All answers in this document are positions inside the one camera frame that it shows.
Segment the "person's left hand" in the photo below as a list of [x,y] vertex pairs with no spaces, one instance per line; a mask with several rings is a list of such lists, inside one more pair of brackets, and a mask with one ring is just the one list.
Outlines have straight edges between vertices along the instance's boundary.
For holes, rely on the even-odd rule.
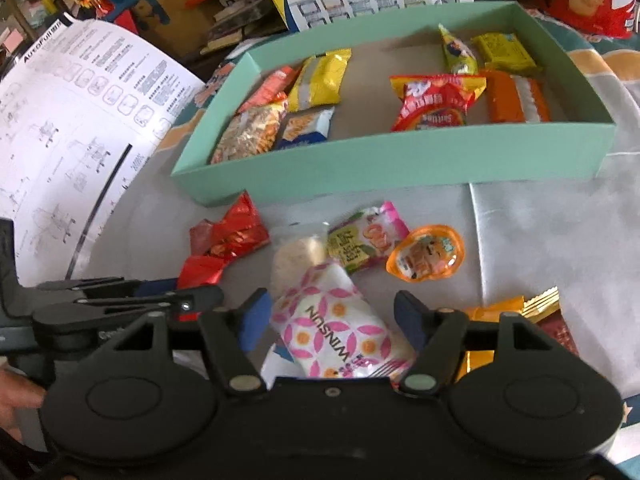
[[0,424],[15,440],[21,442],[22,432],[18,428],[15,411],[19,408],[40,408],[46,390],[12,370],[2,368],[0,372]]

